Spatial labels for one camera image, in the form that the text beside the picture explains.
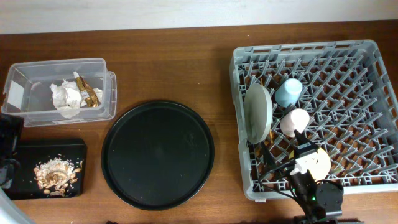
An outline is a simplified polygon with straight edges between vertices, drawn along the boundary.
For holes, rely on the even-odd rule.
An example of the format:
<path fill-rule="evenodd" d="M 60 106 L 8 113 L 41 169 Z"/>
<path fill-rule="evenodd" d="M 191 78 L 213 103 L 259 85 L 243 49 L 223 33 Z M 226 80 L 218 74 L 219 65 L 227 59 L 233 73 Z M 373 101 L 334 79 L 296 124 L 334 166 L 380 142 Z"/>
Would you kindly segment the black rectangular tray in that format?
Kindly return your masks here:
<path fill-rule="evenodd" d="M 86 159 L 86 144 L 82 139 L 47 139 L 19 142 L 12 157 L 20 163 L 21 167 L 17 170 L 11 186 L 4 189 L 6 195 L 11 200 L 67 198 L 45 196 L 34 180 L 34 167 L 39 162 L 44 163 L 58 157 L 58 154 L 65 156 L 66 159 L 71 159 L 73 162 L 76 162 L 78 158 L 84 161 Z M 75 190 L 72 190 L 70 197 L 81 194 L 84 174 L 83 165 L 83 173 L 78 175 L 80 183 L 75 185 Z"/>

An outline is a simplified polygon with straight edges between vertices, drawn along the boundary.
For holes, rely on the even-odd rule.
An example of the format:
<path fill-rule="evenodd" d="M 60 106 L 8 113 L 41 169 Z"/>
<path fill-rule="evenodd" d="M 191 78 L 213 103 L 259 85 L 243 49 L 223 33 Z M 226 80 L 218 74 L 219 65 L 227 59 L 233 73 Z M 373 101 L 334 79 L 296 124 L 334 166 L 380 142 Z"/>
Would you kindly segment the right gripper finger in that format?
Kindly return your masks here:
<path fill-rule="evenodd" d="M 298 148 L 304 148 L 311 146 L 311 141 L 306 138 L 306 136 L 300 133 L 298 130 L 294 131 L 295 138 L 298 142 Z"/>
<path fill-rule="evenodd" d="M 261 150 L 266 171 L 275 171 L 275 161 L 264 142 L 261 142 Z"/>

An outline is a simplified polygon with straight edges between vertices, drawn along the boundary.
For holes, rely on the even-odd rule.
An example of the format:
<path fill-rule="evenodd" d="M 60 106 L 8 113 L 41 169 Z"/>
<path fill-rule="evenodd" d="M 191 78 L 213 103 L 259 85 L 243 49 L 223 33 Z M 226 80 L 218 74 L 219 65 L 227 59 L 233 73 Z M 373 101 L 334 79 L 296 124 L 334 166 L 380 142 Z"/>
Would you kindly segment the grey dishwasher rack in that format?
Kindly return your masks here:
<path fill-rule="evenodd" d="M 238 47 L 229 66 L 236 111 L 243 192 L 265 202 L 289 192 L 287 179 L 264 175 L 260 147 L 248 141 L 243 101 L 249 87 L 263 79 L 270 94 L 289 78 L 303 85 L 300 98 L 286 108 L 272 104 L 274 144 L 267 147 L 277 164 L 288 160 L 296 140 L 284 135 L 281 119 L 301 108 L 309 113 L 305 135 L 328 153 L 328 180 L 346 194 L 397 190 L 397 97 L 377 43 L 347 40 Z"/>

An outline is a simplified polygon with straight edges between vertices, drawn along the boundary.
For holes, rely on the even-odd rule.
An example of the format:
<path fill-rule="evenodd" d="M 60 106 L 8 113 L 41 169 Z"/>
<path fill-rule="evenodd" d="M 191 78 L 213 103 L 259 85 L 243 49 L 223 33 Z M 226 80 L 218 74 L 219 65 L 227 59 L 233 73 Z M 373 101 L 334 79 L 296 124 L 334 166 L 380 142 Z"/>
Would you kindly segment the wooden chopstick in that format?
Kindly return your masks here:
<path fill-rule="evenodd" d="M 274 144 L 272 130 L 269 131 L 269 142 L 270 142 L 270 143 L 269 143 L 270 146 Z"/>

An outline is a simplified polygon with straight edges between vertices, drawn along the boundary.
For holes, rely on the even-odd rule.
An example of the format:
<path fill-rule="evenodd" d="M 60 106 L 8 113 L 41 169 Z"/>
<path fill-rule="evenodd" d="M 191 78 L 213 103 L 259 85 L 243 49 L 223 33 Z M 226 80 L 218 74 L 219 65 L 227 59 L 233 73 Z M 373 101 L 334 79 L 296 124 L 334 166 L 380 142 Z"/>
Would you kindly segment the clear plastic waste bin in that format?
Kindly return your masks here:
<path fill-rule="evenodd" d="M 57 110 L 51 84 L 74 81 L 77 72 L 92 88 L 103 91 L 99 106 Z M 1 113 L 19 116 L 25 127 L 111 120 L 116 115 L 117 81 L 102 58 L 81 58 L 11 65 L 2 94 Z"/>

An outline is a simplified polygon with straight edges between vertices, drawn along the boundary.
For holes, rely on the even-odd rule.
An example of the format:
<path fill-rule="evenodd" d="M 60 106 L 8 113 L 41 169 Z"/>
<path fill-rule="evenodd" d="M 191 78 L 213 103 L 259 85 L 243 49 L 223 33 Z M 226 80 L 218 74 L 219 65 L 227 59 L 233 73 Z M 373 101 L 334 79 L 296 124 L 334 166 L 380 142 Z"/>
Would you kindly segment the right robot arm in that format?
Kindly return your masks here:
<path fill-rule="evenodd" d="M 260 143 L 264 158 L 264 175 L 274 174 L 276 179 L 286 178 L 290 195 L 279 190 L 275 192 L 293 199 L 303 210 L 303 216 L 293 217 L 293 223 L 338 223 L 342 215 L 343 186 L 325 176 L 330 170 L 330 159 L 325 150 L 294 131 L 298 142 L 293 158 L 283 164 L 276 164 L 267 146 Z"/>

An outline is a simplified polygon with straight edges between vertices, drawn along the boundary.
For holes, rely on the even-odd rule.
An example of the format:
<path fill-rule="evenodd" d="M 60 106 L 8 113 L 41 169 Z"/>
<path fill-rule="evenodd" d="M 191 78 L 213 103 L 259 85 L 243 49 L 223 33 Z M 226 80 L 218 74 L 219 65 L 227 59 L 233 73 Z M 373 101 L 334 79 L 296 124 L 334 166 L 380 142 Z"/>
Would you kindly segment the grey plate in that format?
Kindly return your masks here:
<path fill-rule="evenodd" d="M 248 141 L 257 144 L 265 140 L 271 130 L 272 100 L 268 90 L 261 84 L 252 84 L 246 92 L 244 117 Z"/>

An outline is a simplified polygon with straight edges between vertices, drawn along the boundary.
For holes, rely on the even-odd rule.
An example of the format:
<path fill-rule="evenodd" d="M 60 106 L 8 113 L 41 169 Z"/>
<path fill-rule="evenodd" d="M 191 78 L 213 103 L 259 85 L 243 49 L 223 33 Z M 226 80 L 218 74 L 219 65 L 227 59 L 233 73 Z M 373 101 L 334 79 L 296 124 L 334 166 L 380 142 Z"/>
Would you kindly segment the food scraps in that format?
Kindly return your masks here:
<path fill-rule="evenodd" d="M 70 197 L 75 185 L 80 183 L 78 175 L 83 173 L 83 160 L 73 162 L 65 156 L 39 162 L 33 169 L 34 180 L 39 190 L 48 197 Z"/>

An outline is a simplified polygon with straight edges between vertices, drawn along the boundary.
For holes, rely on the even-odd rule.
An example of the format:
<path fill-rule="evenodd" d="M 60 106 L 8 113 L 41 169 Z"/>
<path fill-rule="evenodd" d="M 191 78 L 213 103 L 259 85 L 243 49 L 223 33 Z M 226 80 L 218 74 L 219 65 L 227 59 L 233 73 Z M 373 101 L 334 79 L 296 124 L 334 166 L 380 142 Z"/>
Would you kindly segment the round black serving tray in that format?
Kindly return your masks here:
<path fill-rule="evenodd" d="M 174 101 L 148 101 L 109 129 L 101 168 L 109 188 L 141 210 L 167 210 L 196 195 L 208 180 L 215 144 L 203 118 Z"/>

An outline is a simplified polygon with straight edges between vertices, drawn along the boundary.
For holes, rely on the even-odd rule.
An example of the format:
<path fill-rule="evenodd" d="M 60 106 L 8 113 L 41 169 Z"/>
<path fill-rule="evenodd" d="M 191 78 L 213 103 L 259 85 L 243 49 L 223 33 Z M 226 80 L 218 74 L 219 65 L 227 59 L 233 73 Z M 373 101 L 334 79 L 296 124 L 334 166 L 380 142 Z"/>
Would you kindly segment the gold foil wrapper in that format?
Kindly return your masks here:
<path fill-rule="evenodd" d="M 73 72 L 73 76 L 76 81 L 76 85 L 80 91 L 82 98 L 81 107 L 88 106 L 90 108 L 97 107 L 100 105 L 100 100 L 95 93 L 94 89 L 89 86 L 87 81 L 81 77 L 77 72 Z"/>

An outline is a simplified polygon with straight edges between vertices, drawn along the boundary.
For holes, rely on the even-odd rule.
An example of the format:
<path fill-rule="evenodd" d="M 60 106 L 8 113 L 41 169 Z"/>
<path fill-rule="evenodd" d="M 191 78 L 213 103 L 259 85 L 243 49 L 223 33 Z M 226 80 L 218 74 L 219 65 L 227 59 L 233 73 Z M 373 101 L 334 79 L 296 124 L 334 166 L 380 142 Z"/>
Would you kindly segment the white tissue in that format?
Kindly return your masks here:
<path fill-rule="evenodd" d="M 85 107 L 86 101 L 82 98 L 76 81 L 66 81 L 60 86 L 51 84 L 53 105 L 57 110 L 61 110 L 60 114 L 65 118 L 76 116 L 81 107 Z"/>

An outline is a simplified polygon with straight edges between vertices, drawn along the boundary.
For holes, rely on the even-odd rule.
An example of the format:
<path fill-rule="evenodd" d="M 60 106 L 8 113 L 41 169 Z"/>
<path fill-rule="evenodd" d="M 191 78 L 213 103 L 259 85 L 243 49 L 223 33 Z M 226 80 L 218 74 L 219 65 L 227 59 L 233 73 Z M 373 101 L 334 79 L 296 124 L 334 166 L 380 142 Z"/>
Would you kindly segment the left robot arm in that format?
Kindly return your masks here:
<path fill-rule="evenodd" d="M 17 149 L 24 119 L 18 116 L 1 113 L 1 223 L 34 223 L 6 195 L 20 163 L 12 156 Z"/>

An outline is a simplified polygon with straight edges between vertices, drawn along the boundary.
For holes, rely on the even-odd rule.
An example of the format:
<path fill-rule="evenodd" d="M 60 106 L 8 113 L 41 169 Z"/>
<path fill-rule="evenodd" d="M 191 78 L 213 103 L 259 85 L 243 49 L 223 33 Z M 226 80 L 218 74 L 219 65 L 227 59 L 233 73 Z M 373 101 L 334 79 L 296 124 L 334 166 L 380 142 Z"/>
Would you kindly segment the light blue cup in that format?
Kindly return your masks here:
<path fill-rule="evenodd" d="M 290 104 L 294 105 L 299 100 L 302 89 L 303 85 L 298 79 L 286 79 L 275 92 L 275 101 L 283 108 L 288 107 Z"/>

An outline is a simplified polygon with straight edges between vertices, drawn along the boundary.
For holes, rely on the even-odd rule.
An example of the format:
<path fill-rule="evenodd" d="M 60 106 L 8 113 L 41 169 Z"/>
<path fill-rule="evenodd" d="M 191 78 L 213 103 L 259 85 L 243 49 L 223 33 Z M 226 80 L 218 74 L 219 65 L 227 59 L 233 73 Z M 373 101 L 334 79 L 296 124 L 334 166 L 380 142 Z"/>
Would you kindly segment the pink cup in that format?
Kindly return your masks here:
<path fill-rule="evenodd" d="M 294 137 L 294 131 L 302 133 L 310 121 L 307 111 L 297 108 L 286 114 L 280 121 L 281 131 L 288 137 Z"/>

